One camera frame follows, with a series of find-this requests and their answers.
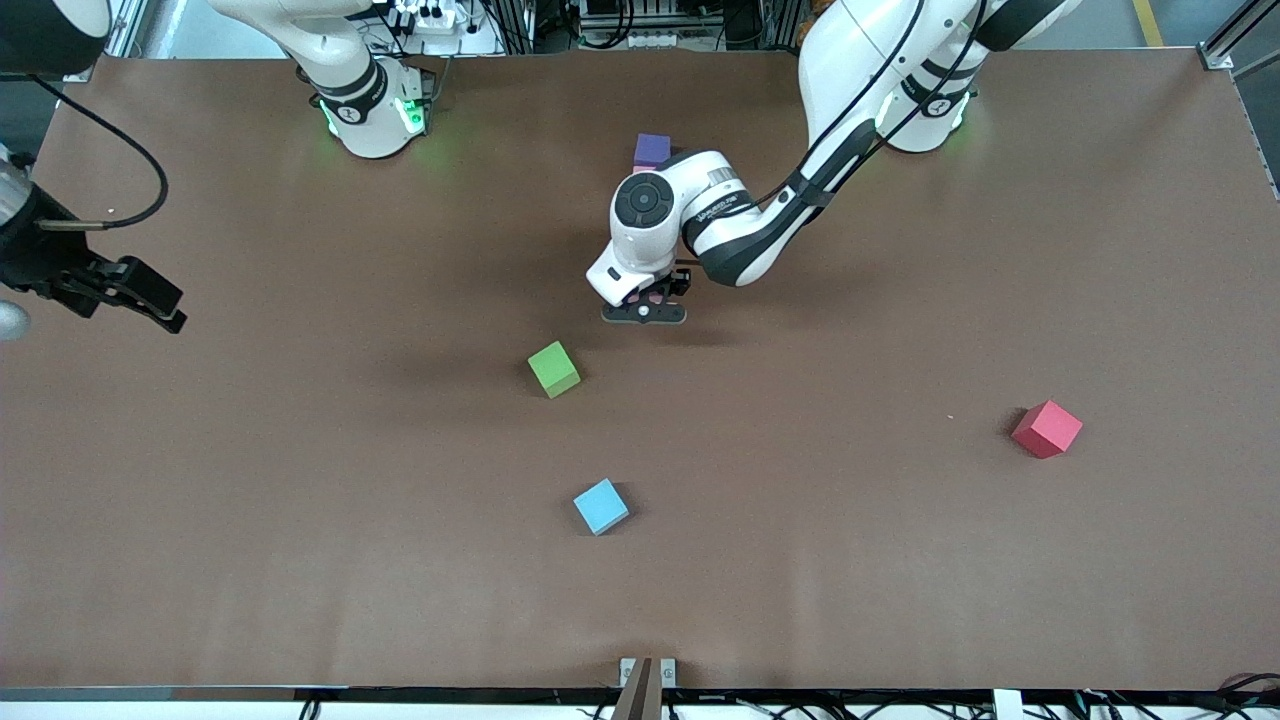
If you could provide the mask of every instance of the yellow floor line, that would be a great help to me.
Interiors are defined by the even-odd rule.
[[[1133,10],[1138,13],[1138,24],[1142,26],[1142,37],[1147,41],[1147,47],[1164,47],[1165,38],[1160,36],[1151,0],[1133,0]]]

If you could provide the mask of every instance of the table surface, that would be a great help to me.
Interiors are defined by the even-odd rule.
[[[1190,50],[995,56],[680,328],[582,279],[639,131],[762,191],[787,55],[463,60],[430,137],[347,155],[287,63],[111,61],[77,95],[173,195],[93,238],[178,337],[27,302],[3,369],[3,683],[1211,688],[1280,665],[1277,213]],[[146,165],[60,110],[82,217]],[[559,340],[584,380],[541,396]],[[1032,459],[1052,397],[1084,420]],[[634,514],[594,538],[572,498]]]

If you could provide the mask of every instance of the blue cube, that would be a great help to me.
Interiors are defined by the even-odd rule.
[[[666,135],[640,133],[632,165],[657,168],[671,159],[671,138]]]
[[[575,497],[573,505],[577,506],[579,514],[586,520],[586,527],[596,536],[604,534],[631,512],[608,478],[595,483],[591,486],[591,489]]]

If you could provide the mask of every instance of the cube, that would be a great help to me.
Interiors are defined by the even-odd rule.
[[[1046,400],[1023,415],[1012,437],[1028,452],[1044,460],[1066,452],[1083,427],[1084,423],[1062,410],[1061,405]]]
[[[534,369],[538,383],[547,391],[547,397],[556,397],[581,382],[577,368],[559,341],[539,350],[529,359],[529,366]]]
[[[666,135],[640,133],[636,140],[636,156],[632,165],[657,168],[671,158],[671,138]]]
[[[631,514],[622,496],[613,488],[608,478],[591,486],[591,489],[573,498],[577,512],[586,520],[591,534],[600,536]]]

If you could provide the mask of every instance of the red cube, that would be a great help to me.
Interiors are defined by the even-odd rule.
[[[1014,429],[1014,439],[1041,460],[1066,452],[1084,423],[1052,400],[1032,407]]]

